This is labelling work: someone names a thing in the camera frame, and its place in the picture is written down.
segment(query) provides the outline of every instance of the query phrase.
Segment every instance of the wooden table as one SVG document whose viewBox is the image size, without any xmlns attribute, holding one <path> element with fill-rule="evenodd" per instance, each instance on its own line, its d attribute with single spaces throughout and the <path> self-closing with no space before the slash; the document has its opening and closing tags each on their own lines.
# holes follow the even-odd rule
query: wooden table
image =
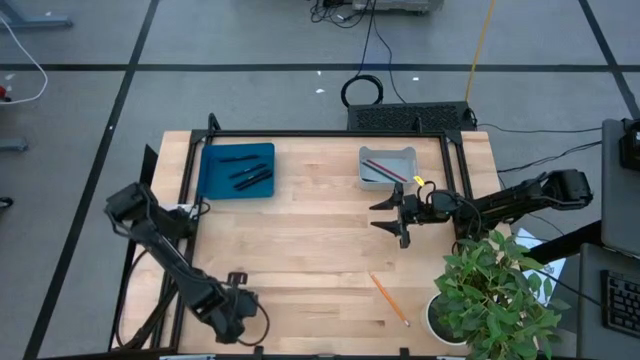
<svg viewBox="0 0 640 360">
<path fill-rule="evenodd" d="M 190 132 L 166 132 L 152 190 L 161 204 L 175 204 L 185 165 Z M 489 138 L 484 132 L 463 133 L 465 155 L 475 197 L 500 189 Z M 358 150 L 417 151 L 420 175 L 445 188 L 437 139 L 220 137 L 214 144 L 272 142 L 276 148 L 276 191 L 273 198 L 211 201 L 202 217 L 193 265 L 218 279 L 230 271 L 249 274 L 248 288 L 259 294 L 271 317 L 263 342 L 266 354 L 462 355 L 465 347 L 449 347 L 420 325 L 419 315 L 437 293 L 433 280 L 442 274 L 443 256 L 454 241 L 453 225 L 411 227 L 411 246 L 401 250 L 392 235 L 370 221 L 393 220 L 394 211 L 369 211 L 390 191 L 358 188 Z M 456 188 L 462 189 L 455 149 L 450 146 Z M 196 158 L 190 197 L 196 187 Z M 407 328 L 371 281 L 377 275 L 411 322 Z M 130 339 L 158 300 L 163 271 L 147 256 L 134 272 L 121 331 Z M 163 344 L 173 320 L 167 314 Z M 261 313 L 245 321 L 242 336 L 261 336 Z M 213 330 L 185 313 L 180 353 L 251 353 L 253 348 L 215 342 Z"/>
</svg>

